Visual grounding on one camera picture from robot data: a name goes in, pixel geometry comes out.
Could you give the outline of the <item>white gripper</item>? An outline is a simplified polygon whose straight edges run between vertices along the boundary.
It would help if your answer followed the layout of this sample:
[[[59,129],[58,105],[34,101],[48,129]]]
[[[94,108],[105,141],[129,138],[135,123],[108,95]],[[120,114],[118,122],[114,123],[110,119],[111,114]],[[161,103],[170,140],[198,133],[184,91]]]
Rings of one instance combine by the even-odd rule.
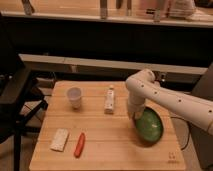
[[[129,94],[127,99],[127,114],[130,119],[139,119],[145,110],[145,99]]]

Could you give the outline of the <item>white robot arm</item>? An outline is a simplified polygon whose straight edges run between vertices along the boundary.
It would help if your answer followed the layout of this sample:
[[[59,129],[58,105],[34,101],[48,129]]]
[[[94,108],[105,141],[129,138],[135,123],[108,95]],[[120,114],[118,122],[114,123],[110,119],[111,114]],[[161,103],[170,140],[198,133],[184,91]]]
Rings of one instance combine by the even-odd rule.
[[[213,135],[213,101],[158,86],[150,69],[129,76],[125,86],[129,92],[127,111],[131,119],[142,116],[145,101],[149,99]]]

